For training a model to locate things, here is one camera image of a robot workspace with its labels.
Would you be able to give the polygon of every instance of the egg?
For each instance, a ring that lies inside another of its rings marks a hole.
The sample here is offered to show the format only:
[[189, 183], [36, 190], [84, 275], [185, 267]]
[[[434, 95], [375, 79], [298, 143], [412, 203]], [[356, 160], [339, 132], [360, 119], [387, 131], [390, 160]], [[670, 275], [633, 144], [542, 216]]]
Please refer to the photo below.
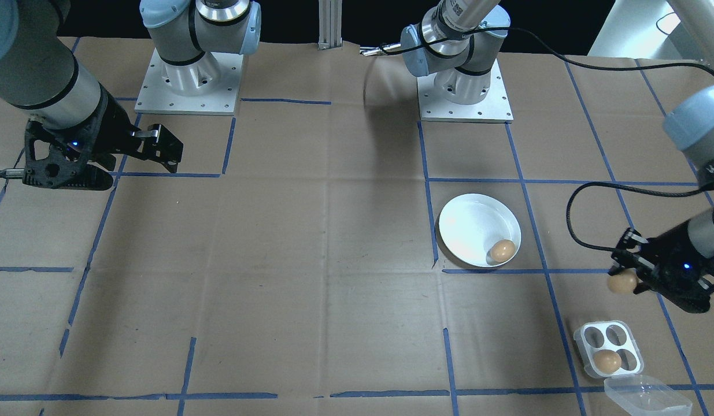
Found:
[[634, 269], [626, 269], [619, 274], [608, 277], [608, 289], [614, 293], [632, 293], [638, 283], [639, 279], [637, 279], [637, 273]]
[[508, 261], [509, 258], [512, 258], [515, 253], [516, 245], [511, 240], [500, 240], [500, 242], [493, 245], [489, 256], [491, 256], [494, 261], [503, 263], [504, 261]]
[[621, 368], [621, 356], [611, 350], [600, 350], [593, 355], [593, 364], [605, 374], [613, 374]]

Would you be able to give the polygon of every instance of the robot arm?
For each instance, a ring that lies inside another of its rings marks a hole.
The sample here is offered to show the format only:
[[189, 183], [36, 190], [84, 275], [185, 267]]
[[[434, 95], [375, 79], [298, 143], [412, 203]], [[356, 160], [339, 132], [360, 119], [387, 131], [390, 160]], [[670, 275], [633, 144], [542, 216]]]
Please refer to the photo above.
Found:
[[[669, 0], [714, 69], [714, 0]], [[714, 190], [714, 85], [669, 113], [664, 131], [697, 168], [698, 186]], [[639, 252], [629, 252], [638, 247]], [[628, 229], [611, 256], [609, 274], [637, 272], [634, 293], [655, 290], [682, 310], [705, 313], [714, 292], [714, 207], [653, 239]]]
[[405, 66], [413, 76], [438, 73], [434, 87], [441, 97], [459, 105], [473, 105], [486, 97], [490, 72], [508, 32], [467, 32], [486, 27], [508, 27], [510, 18], [500, 0], [442, 0], [423, 16], [420, 24], [405, 27], [401, 48]]
[[[714, 0], [669, 2], [714, 68]], [[510, 27], [510, 18], [498, 3], [441, 0], [420, 24], [405, 27], [399, 44], [362, 54], [405, 51], [402, 56], [411, 74], [421, 77], [438, 73], [434, 89], [444, 99], [473, 105], [483, 100], [489, 89], [488, 72], [506, 37], [503, 28]], [[486, 28], [489, 31], [469, 34]], [[714, 190], [714, 86], [688, 98], [666, 116], [664, 129], [697, 166], [701, 189]], [[709, 310], [714, 292], [714, 208], [653, 239], [644, 239], [636, 230], [628, 229], [616, 248], [605, 249], [613, 250], [611, 276], [626, 269], [636, 271], [641, 282], [631, 281], [630, 290], [635, 293], [651, 289], [690, 313]]]
[[[161, 124], [140, 131], [100, 82], [56, 38], [68, 0], [0, 0], [0, 98], [25, 111], [25, 169], [0, 171], [24, 184], [106, 190], [113, 153], [153, 160], [175, 172], [182, 142]], [[49, 144], [36, 159], [35, 143]]]

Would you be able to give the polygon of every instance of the plastic egg tray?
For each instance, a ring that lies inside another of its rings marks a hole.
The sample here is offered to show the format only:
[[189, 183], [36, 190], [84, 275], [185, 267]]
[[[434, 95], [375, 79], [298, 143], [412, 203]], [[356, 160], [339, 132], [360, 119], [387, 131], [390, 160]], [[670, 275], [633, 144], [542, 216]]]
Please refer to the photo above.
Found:
[[[629, 326], [621, 321], [590, 322], [581, 326], [574, 334], [584, 370], [590, 377], [606, 378], [633, 376], [645, 368], [637, 342], [632, 337]], [[609, 374], [595, 366], [593, 356], [600, 350], [611, 350], [621, 357], [621, 368]]]

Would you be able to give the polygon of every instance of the light blue joint cap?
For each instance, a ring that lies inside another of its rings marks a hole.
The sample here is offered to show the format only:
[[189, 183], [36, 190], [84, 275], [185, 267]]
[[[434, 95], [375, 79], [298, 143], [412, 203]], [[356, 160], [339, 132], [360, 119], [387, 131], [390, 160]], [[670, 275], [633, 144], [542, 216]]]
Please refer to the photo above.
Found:
[[174, 20], [187, 10], [190, 0], [140, 0], [140, 16], [143, 26], [156, 29]]
[[[406, 26], [401, 32], [401, 49], [417, 47], [421, 44], [415, 25]], [[412, 76], [428, 76], [426, 49], [420, 48], [403, 54], [405, 67]]]
[[[510, 27], [510, 16], [504, 8], [496, 6], [483, 19], [480, 27]], [[487, 34], [494, 35], [497, 38], [505, 39], [508, 36], [508, 31], [489, 31]]]
[[18, 4], [16, 0], [0, 0], [0, 60], [13, 47], [18, 34]]
[[262, 28], [262, 10], [259, 3], [249, 3], [249, 20], [246, 22], [246, 34], [241, 43], [241, 55], [253, 55], [259, 48], [259, 34]]
[[693, 94], [663, 121], [678, 150], [686, 150], [714, 129], [714, 85]]

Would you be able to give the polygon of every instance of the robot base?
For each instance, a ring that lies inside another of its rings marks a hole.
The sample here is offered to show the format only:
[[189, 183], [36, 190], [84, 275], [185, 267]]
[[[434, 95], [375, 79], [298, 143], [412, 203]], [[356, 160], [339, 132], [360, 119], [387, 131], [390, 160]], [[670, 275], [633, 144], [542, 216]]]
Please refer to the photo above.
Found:
[[418, 78], [418, 106], [423, 121], [459, 121], [465, 123], [505, 123], [513, 113], [505, 92], [498, 61], [491, 69], [491, 87], [484, 100], [475, 105], [458, 105], [442, 98], [434, 88], [434, 77]]
[[233, 116], [238, 103], [243, 56], [215, 52], [213, 56], [220, 64], [222, 74], [214, 88], [203, 95], [182, 96], [175, 94], [161, 78], [164, 63], [155, 49], [138, 93], [135, 111], [149, 114]]

